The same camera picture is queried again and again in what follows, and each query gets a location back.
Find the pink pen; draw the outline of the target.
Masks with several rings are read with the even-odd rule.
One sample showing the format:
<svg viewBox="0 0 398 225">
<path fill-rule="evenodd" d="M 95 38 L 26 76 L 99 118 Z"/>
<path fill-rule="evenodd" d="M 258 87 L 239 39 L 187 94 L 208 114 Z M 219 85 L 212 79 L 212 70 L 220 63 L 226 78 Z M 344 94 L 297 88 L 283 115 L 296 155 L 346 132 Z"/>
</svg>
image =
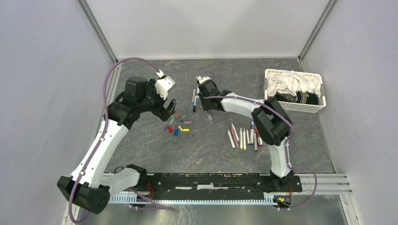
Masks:
<svg viewBox="0 0 398 225">
<path fill-rule="evenodd" d="M 233 137 L 233 140 L 234 140 L 234 144 L 235 144 L 236 148 L 238 148 L 239 147 L 239 142 L 238 142 L 237 136 L 235 134 L 235 130 L 232 127 L 231 127 L 230 130 L 231 130 L 231 134 L 232 134 L 232 137 Z"/>
</svg>

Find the white pen blue cap barcode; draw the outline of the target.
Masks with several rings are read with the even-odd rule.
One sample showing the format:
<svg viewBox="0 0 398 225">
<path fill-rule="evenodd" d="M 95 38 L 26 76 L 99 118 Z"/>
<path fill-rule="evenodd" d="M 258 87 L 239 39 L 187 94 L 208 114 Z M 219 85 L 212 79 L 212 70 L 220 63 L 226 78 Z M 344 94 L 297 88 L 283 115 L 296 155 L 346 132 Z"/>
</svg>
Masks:
<svg viewBox="0 0 398 225">
<path fill-rule="evenodd" d="M 257 135 L 255 131 L 253 132 L 253 145 L 254 145 L 254 151 L 258 152 Z"/>
</svg>

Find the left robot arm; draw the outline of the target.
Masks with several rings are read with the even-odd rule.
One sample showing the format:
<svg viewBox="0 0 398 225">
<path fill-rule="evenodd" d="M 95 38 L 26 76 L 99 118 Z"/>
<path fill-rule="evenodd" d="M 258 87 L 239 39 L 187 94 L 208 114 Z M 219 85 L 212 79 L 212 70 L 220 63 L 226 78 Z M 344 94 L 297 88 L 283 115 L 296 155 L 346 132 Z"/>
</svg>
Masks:
<svg viewBox="0 0 398 225">
<path fill-rule="evenodd" d="M 107 107 L 100 131 L 80 165 L 70 176 L 61 176 L 57 182 L 70 203 L 99 214 L 116 194 L 130 187 L 136 191 L 146 188 L 146 169 L 142 167 L 128 165 L 108 177 L 104 171 L 116 147 L 141 114 L 151 112 L 161 121 L 167 121 L 175 113 L 175 99 L 164 107 L 174 85 L 169 76 L 157 80 L 132 76 L 126 81 L 124 91 Z"/>
</svg>

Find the white marker pale yellow cap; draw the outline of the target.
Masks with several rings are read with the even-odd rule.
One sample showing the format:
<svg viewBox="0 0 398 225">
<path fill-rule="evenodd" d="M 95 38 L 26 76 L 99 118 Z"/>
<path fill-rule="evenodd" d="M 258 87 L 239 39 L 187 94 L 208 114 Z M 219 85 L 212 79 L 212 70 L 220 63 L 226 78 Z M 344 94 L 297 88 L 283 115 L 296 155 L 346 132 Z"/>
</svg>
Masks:
<svg viewBox="0 0 398 225">
<path fill-rule="evenodd" d="M 242 128 L 240 128 L 240 130 L 239 130 L 239 139 L 240 139 L 240 141 L 239 141 L 240 149 L 243 149 L 244 144 L 243 144 L 243 130 L 242 130 Z"/>
</svg>

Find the white marker brown cap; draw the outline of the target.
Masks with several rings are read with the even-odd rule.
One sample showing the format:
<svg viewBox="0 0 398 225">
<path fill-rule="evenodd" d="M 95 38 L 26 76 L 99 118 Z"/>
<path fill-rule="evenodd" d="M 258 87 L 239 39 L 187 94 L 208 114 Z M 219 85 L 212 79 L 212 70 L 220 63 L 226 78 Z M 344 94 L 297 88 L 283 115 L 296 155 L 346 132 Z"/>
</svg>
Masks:
<svg viewBox="0 0 398 225">
<path fill-rule="evenodd" d="M 237 134 L 237 130 L 233 123 L 231 124 L 231 130 L 232 130 L 232 133 L 234 135 L 236 142 L 239 143 L 240 142 L 239 135 Z"/>
</svg>

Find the white marker blue cap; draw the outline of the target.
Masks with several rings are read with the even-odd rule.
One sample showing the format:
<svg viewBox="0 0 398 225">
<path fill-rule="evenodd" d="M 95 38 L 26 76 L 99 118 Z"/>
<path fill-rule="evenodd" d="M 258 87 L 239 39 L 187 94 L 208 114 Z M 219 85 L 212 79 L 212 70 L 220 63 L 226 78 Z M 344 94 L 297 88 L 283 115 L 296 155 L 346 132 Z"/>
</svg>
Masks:
<svg viewBox="0 0 398 225">
<path fill-rule="evenodd" d="M 250 145 L 254 145 L 254 121 L 251 121 L 251 126 L 250 126 L 250 133 L 249 133 L 249 143 Z"/>
</svg>

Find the red pen orange cap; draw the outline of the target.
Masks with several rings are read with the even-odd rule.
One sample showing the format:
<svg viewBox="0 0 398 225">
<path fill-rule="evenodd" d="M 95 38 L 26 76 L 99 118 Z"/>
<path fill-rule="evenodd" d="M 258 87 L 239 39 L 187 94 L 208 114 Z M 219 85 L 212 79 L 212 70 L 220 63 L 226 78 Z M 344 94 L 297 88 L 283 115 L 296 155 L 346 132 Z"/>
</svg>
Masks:
<svg viewBox="0 0 398 225">
<path fill-rule="evenodd" d="M 255 134 L 256 134 L 257 150 L 260 150 L 261 149 L 260 136 L 259 136 L 259 133 L 258 133 L 258 130 L 257 130 L 256 126 L 254 126 L 254 131 L 255 131 Z"/>
</svg>

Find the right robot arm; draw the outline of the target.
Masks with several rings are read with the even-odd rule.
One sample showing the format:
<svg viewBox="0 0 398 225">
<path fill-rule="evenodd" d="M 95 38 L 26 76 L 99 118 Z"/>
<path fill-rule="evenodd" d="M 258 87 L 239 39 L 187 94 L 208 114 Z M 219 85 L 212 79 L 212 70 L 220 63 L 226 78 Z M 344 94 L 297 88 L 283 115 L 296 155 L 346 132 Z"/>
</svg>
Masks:
<svg viewBox="0 0 398 225">
<path fill-rule="evenodd" d="M 197 80 L 204 110 L 237 113 L 253 120 L 258 135 L 268 145 L 271 156 L 271 186 L 284 191 L 294 176 L 289 158 L 289 138 L 294 133 L 292 121 L 276 99 L 251 99 L 231 91 L 219 91 L 209 77 Z"/>
</svg>

